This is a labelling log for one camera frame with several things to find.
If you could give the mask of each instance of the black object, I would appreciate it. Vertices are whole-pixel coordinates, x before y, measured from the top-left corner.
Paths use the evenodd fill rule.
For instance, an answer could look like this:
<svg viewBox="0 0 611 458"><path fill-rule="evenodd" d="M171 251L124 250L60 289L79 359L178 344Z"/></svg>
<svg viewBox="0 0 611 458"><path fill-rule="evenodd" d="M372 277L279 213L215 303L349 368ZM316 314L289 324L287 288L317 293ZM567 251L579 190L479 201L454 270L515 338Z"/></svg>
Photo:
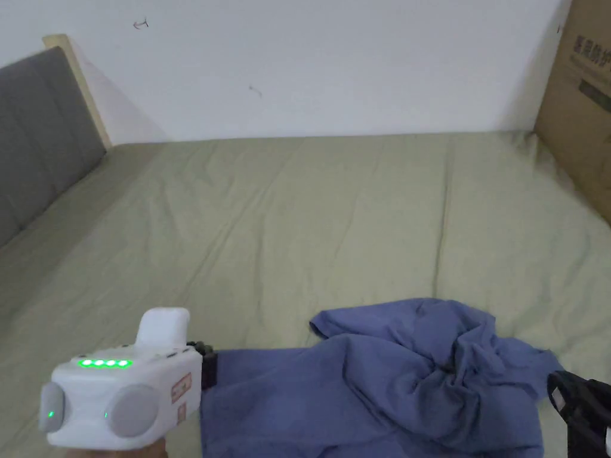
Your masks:
<svg viewBox="0 0 611 458"><path fill-rule="evenodd" d="M547 378L547 394L568 428L568 458L608 458L606 436L607 428L611 428L611 387L558 371Z"/></svg>
<svg viewBox="0 0 611 458"><path fill-rule="evenodd" d="M218 355L210 345L199 342L187 342L202 356L202 391L216 385L216 369L218 367Z"/></svg>

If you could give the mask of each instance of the wall mark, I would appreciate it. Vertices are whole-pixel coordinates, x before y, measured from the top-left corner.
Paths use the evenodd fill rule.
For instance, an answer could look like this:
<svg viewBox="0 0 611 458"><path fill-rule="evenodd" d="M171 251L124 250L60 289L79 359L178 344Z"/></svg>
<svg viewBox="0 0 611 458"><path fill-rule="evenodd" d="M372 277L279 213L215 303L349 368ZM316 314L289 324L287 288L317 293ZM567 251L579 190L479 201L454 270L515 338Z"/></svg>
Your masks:
<svg viewBox="0 0 611 458"><path fill-rule="evenodd" d="M138 22L138 21L134 22L134 28L135 29L140 30L140 27L142 27L142 26L147 26L148 27L148 22L147 22L147 17L146 16L144 16L144 21L142 21L142 22Z"/></svg>

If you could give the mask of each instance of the wooden bed frame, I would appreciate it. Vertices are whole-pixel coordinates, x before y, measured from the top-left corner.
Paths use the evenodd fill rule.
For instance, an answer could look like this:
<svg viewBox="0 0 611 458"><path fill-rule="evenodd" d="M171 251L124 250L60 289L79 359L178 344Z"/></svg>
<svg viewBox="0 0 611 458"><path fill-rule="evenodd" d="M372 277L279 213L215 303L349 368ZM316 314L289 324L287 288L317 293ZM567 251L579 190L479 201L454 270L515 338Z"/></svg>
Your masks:
<svg viewBox="0 0 611 458"><path fill-rule="evenodd" d="M104 126L104 122L100 116L100 112L95 105L95 101L93 100L93 96L91 95L91 91L89 90L89 86L87 85L87 80L85 80L85 75L81 70L81 66L78 63L74 49L70 44L70 38L65 34L56 34L47 35L42 38L42 41L45 44L46 49L54 48L56 46L63 49L64 54L68 58L68 63L70 64L72 73L74 73L76 78L76 82L81 89L81 93L85 99L85 103L87 104L87 108L91 113L93 123L95 124L100 138L102 139L102 143L104 144L105 149L109 149L112 146L111 139L106 131L106 127Z"/></svg>

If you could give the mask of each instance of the green led light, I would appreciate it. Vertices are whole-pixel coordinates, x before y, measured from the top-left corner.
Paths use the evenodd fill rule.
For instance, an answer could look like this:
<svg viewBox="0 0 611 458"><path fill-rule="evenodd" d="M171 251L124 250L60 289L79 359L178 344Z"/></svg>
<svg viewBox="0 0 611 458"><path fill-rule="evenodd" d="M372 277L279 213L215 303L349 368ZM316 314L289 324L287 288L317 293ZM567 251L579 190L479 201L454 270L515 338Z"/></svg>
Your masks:
<svg viewBox="0 0 611 458"><path fill-rule="evenodd" d="M134 362L131 360L83 360L78 364L82 368L113 368L125 369L130 367Z"/></svg>

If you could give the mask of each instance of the red label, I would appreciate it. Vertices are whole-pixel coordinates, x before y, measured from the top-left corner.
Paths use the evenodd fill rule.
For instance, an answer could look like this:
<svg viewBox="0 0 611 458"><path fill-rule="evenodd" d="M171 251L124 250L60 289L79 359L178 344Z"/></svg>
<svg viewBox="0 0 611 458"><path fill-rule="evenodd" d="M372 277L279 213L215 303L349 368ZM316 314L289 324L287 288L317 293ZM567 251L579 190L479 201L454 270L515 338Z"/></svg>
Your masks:
<svg viewBox="0 0 611 458"><path fill-rule="evenodd" d="M172 403L183 397L191 389L191 373L189 372L172 387Z"/></svg>

